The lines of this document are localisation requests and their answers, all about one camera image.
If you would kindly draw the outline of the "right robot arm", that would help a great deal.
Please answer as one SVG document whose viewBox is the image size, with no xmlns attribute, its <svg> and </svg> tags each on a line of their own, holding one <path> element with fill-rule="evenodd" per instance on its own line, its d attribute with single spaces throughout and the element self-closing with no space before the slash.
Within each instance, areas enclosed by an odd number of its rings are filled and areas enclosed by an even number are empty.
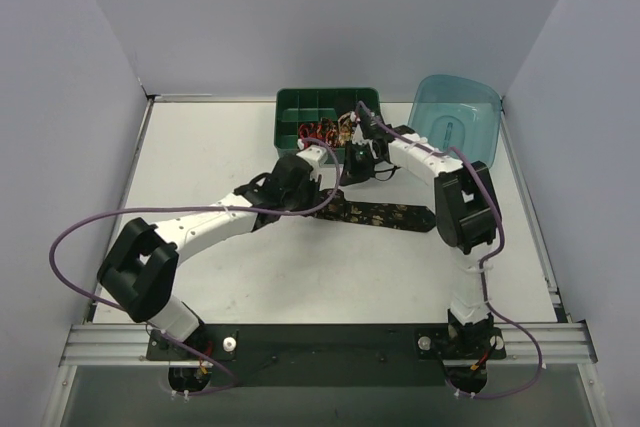
<svg viewBox="0 0 640 427">
<path fill-rule="evenodd" d="M 433 189 L 435 228 L 458 268 L 448 309 L 450 333 L 465 346 L 489 343 L 494 314 L 486 273 L 489 260 L 504 248 L 504 228 L 488 167 L 454 149 L 441 151 L 406 126 L 364 124 L 362 133 L 362 142 L 345 144 L 340 184 L 372 179 L 376 165 L 387 163 Z"/>
</svg>

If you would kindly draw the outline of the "beige patterned rolled tie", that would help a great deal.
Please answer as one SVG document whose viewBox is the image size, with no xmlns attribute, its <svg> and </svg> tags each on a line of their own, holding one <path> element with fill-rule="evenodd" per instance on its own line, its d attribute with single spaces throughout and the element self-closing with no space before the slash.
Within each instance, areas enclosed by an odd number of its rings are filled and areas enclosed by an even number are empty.
<svg viewBox="0 0 640 427">
<path fill-rule="evenodd" d="M 343 114 L 338 119 L 338 145 L 345 147 L 348 142 L 351 142 L 354 136 L 355 129 L 357 127 L 357 115 L 354 112 L 348 112 Z"/>
</svg>

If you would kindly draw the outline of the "green compartment tray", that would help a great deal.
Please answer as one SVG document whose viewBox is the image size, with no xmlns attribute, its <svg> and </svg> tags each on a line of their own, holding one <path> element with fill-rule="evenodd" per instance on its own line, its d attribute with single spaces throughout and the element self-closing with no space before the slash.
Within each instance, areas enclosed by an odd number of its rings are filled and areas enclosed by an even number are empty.
<svg viewBox="0 0 640 427">
<path fill-rule="evenodd" d="M 344 160 L 344 144 L 354 128 L 350 114 L 362 101 L 380 113 L 380 99 L 371 87 L 285 88 L 276 95 L 273 145 L 279 157 L 295 153 L 302 137 L 319 138 Z"/>
</svg>

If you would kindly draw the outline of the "orange patterned rolled tie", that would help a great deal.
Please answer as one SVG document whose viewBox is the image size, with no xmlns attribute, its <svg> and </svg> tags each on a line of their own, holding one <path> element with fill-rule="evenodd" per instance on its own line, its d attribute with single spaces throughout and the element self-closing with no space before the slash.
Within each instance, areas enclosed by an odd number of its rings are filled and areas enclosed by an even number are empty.
<svg viewBox="0 0 640 427">
<path fill-rule="evenodd" d="M 323 117 L 319 123 L 320 140 L 332 148 L 338 148 L 338 126 L 335 121 L 330 118 Z"/>
</svg>

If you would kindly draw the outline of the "black gold floral tie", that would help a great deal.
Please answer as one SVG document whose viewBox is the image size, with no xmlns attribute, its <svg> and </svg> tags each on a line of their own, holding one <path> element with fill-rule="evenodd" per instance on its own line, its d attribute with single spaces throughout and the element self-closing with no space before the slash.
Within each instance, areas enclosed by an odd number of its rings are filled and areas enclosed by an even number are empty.
<svg viewBox="0 0 640 427">
<path fill-rule="evenodd" d="M 425 206 L 352 201 L 339 190 L 312 217 L 320 220 L 427 233 L 436 227 L 435 214 Z"/>
</svg>

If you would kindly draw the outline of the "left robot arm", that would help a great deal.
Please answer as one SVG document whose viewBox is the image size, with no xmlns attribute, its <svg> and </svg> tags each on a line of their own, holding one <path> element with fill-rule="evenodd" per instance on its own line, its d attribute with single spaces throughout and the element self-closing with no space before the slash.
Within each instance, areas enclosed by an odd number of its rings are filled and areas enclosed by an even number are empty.
<svg viewBox="0 0 640 427">
<path fill-rule="evenodd" d="M 140 217 L 128 221 L 98 271 L 99 284 L 134 322 L 203 349 L 208 343 L 204 322 L 173 294 L 178 267 L 232 237 L 320 209 L 319 170 L 330 154 L 319 146 L 288 154 L 272 171 L 203 211 L 156 224 Z"/>
</svg>

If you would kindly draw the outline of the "translucent blue plastic tub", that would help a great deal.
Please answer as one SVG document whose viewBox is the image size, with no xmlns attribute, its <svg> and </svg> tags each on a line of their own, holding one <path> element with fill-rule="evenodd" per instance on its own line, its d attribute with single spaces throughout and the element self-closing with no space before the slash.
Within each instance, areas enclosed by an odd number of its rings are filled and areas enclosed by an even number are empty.
<svg viewBox="0 0 640 427">
<path fill-rule="evenodd" d="M 457 148 L 469 161 L 492 166 L 502 101 L 491 87 L 451 75 L 431 75 L 416 91 L 408 126 L 441 151 Z"/>
</svg>

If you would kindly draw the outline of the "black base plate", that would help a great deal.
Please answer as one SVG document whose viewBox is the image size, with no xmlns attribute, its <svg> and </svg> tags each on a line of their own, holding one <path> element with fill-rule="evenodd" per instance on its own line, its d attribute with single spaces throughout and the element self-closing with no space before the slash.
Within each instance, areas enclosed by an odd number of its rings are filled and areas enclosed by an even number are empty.
<svg viewBox="0 0 640 427">
<path fill-rule="evenodd" d="M 207 324 L 192 351 L 154 332 L 150 361 L 193 361 L 211 353 L 244 387 L 426 387 L 458 369 L 503 360 L 499 329 L 454 336 L 441 324 Z"/>
</svg>

